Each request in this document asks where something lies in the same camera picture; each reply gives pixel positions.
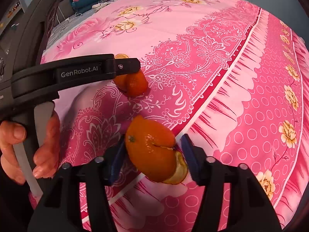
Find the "orange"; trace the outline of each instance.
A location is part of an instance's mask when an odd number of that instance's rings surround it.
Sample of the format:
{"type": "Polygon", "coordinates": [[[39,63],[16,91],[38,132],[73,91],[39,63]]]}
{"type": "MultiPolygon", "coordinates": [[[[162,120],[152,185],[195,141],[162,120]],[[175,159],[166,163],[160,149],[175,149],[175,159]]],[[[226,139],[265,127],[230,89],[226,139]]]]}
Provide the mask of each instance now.
{"type": "MultiPolygon", "coordinates": [[[[115,59],[129,58],[125,54],[115,55],[115,59]]],[[[141,70],[133,74],[119,75],[113,79],[115,85],[127,92],[130,97],[137,97],[143,94],[148,88],[148,82],[141,70]]]]}
{"type": "Polygon", "coordinates": [[[187,164],[173,149],[175,136],[159,122],[136,116],[127,129],[125,143],[132,163],[150,180],[178,184],[186,177],[187,164]]]}

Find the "metal screw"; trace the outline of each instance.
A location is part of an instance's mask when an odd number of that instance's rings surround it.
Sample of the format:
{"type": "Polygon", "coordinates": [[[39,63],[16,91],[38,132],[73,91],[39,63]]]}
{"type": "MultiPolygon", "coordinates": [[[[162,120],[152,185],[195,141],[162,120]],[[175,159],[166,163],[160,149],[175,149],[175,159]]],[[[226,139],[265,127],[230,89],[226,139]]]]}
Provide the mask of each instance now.
{"type": "Polygon", "coordinates": [[[98,156],[98,157],[95,158],[96,163],[101,163],[101,162],[103,162],[103,160],[104,160],[104,158],[102,156],[98,156]]]}
{"type": "Polygon", "coordinates": [[[214,163],[216,161],[216,159],[214,157],[212,157],[212,156],[208,156],[206,158],[206,161],[208,161],[209,163],[214,163]]]}
{"type": "Polygon", "coordinates": [[[243,169],[243,170],[247,170],[248,169],[248,166],[246,164],[243,164],[243,163],[239,164],[239,167],[241,169],[243,169]]]}
{"type": "Polygon", "coordinates": [[[69,163],[69,162],[66,162],[66,163],[64,163],[63,165],[62,165],[62,168],[63,169],[68,169],[68,168],[70,168],[72,165],[69,163]]]}

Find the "pink fabric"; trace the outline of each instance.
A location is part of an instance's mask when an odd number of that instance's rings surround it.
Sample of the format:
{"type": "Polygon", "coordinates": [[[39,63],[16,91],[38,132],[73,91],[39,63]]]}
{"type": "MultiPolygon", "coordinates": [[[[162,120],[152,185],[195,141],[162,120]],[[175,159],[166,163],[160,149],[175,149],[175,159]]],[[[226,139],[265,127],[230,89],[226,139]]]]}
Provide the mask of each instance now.
{"type": "MultiPolygon", "coordinates": [[[[102,53],[137,57],[149,90],[128,98],[102,81],[59,92],[62,163],[102,155],[141,114],[169,127],[177,140],[188,133],[222,163],[246,163],[255,174],[270,170],[271,203],[282,227],[290,221],[309,176],[309,53],[288,26],[243,0],[119,0],[73,29],[42,62],[102,53]],[[286,96],[287,86],[298,105],[286,96]],[[293,125],[291,148],[280,128],[285,121],[293,125]]],[[[190,175],[176,186],[153,183],[128,160],[116,184],[106,187],[118,231],[188,232],[203,190],[190,175]]],[[[90,229],[83,184],[80,201],[90,229]]],[[[219,229],[228,205],[226,185],[219,229]]]]}

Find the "human hand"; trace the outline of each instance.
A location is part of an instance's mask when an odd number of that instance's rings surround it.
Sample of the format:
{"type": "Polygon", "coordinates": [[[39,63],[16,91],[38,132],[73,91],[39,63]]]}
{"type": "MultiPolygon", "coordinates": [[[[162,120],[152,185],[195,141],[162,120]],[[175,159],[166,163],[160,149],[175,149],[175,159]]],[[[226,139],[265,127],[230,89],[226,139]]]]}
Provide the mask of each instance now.
{"type": "MultiPolygon", "coordinates": [[[[14,122],[3,121],[0,125],[1,166],[9,178],[18,184],[25,183],[25,177],[16,159],[13,144],[21,143],[27,134],[25,128],[14,122]]],[[[58,168],[60,121],[56,112],[49,119],[44,144],[35,152],[33,170],[35,178],[52,177],[58,168]]]]}

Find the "shelf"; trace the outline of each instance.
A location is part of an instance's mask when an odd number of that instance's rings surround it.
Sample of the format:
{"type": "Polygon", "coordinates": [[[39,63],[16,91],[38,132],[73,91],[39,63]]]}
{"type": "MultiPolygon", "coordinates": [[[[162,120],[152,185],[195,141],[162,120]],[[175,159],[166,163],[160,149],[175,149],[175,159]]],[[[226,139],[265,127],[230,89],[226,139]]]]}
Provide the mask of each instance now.
{"type": "Polygon", "coordinates": [[[17,9],[13,12],[13,14],[12,14],[9,18],[7,18],[7,15],[8,15],[8,14],[6,14],[6,15],[3,17],[3,21],[0,22],[0,24],[1,24],[1,23],[4,24],[3,27],[0,28],[0,37],[1,37],[1,34],[5,31],[6,27],[10,24],[10,22],[12,21],[12,19],[14,18],[14,16],[16,16],[20,10],[23,10],[23,9],[22,9],[22,7],[19,5],[19,6],[17,7],[17,9]]]}

